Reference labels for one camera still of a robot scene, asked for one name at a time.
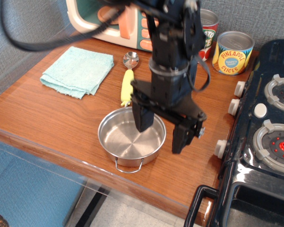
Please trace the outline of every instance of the black stove top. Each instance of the black stove top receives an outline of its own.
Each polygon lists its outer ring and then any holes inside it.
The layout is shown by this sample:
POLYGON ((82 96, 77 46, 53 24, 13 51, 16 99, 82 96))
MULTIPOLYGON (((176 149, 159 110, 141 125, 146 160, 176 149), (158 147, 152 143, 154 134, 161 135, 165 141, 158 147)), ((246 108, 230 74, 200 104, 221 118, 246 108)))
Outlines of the black stove top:
POLYGON ((215 150, 223 160, 219 188, 197 189, 185 226, 193 225, 202 198, 209 197, 207 226, 284 227, 284 40, 262 47, 235 95, 230 138, 215 150))

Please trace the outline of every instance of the pineapple slices can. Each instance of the pineapple slices can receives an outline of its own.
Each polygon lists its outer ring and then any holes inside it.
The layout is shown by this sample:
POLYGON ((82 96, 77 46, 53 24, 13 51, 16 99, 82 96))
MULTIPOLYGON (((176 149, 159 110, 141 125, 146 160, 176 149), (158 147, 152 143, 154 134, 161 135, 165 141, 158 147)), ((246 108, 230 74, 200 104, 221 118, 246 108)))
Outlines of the pineapple slices can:
POLYGON ((249 34, 237 31, 221 33, 213 55, 213 67, 227 75, 243 73, 254 45, 255 40, 249 34))

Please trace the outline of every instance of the orange button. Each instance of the orange button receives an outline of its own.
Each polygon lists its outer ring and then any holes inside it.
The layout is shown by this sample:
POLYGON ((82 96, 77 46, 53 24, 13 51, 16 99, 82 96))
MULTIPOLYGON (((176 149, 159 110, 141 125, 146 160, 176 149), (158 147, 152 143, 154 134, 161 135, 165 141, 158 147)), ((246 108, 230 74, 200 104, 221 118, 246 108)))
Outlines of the orange button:
POLYGON ((150 38, 150 33, 148 32, 147 29, 142 29, 142 37, 145 38, 145 39, 150 38))
POLYGON ((150 40, 145 40, 143 39, 141 42, 140 42, 140 46, 145 49, 145 50, 148 50, 148 51, 152 51, 152 44, 151 44, 151 41, 150 40))
MULTIPOLYGON (((158 26, 158 24, 159 24, 159 21, 155 20, 155 25, 158 26)), ((142 25, 142 27, 147 28, 147 19, 146 18, 142 19, 141 25, 142 25)))

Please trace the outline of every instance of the stainless steel pot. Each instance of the stainless steel pot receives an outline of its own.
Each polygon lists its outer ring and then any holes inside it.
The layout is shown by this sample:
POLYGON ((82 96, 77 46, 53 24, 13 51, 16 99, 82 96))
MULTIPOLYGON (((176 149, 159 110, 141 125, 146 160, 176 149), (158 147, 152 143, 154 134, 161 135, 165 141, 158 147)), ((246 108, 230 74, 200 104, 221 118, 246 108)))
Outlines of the stainless steel pot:
POLYGON ((117 170, 123 173, 136 173, 141 166, 155 159, 166 137, 165 124, 157 115, 154 123, 144 132, 136 129, 131 107, 124 107, 108 114, 99 125, 98 137, 107 151, 109 158, 115 162, 117 170), (118 165, 136 167, 127 172, 118 165))

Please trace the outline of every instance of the stove knob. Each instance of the stove knob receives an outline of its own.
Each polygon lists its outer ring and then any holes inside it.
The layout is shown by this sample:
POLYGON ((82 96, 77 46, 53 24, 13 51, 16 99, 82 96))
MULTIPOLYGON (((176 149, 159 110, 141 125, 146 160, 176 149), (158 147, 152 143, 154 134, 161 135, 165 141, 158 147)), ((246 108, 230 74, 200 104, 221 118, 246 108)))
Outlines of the stove knob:
POLYGON ((232 116, 235 116, 239 107, 239 103, 240 103, 239 99, 232 99, 231 104, 229 105, 228 108, 228 113, 231 114, 232 116))
POLYGON ((222 158, 226 145, 227 140, 218 140, 216 148, 214 149, 214 155, 218 156, 218 158, 222 158))
POLYGON ((245 87, 245 82, 244 81, 238 81, 235 89, 235 96, 241 98, 243 90, 245 87))
POLYGON ((265 117, 266 113, 267 113, 267 107, 265 106, 265 104, 263 104, 263 103, 258 103, 258 104, 255 106, 254 115, 255 115, 257 118, 263 118, 263 117, 265 117))

